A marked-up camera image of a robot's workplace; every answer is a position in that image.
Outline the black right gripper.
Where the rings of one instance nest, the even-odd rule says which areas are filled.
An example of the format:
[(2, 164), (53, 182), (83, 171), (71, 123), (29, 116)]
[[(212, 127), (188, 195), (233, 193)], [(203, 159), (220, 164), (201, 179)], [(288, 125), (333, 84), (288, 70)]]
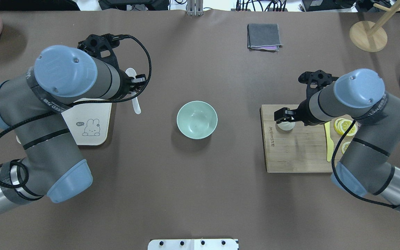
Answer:
[(302, 101), (296, 109), (283, 107), (274, 112), (274, 121), (277, 124), (283, 122), (303, 122), (305, 126), (311, 125), (310, 115), (307, 111), (307, 101)]

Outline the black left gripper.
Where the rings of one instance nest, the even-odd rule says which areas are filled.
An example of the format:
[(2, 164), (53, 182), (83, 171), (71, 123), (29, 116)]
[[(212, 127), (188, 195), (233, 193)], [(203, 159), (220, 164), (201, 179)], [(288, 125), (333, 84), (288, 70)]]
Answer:
[(138, 94), (147, 86), (147, 78), (145, 74), (138, 74), (135, 77), (132, 77), (129, 76), (126, 72), (120, 72), (119, 75), (119, 99), (124, 98), (127, 94), (130, 94), (132, 92)]

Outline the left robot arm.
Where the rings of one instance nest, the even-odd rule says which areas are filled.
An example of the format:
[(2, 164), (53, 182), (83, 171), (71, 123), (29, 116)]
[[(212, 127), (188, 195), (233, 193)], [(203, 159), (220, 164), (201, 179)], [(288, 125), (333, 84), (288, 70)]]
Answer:
[(62, 113), (97, 101), (120, 101), (149, 82), (64, 45), (44, 49), (24, 74), (0, 84), (0, 128), (16, 133), (25, 158), (0, 164), (0, 215), (45, 196), (54, 203), (83, 192), (93, 182), (87, 160)]

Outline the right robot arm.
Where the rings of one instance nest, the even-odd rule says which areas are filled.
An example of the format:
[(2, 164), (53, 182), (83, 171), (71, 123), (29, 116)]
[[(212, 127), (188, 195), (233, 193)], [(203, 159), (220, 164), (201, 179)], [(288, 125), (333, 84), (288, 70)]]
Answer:
[(400, 143), (400, 98), (386, 92), (378, 73), (366, 68), (341, 77), (304, 72), (298, 80), (307, 86), (306, 99), (296, 109), (274, 112), (276, 123), (315, 126), (349, 115), (349, 127), (360, 128), (338, 163), (332, 156), (332, 182), (359, 200), (400, 213), (400, 168), (388, 162)]

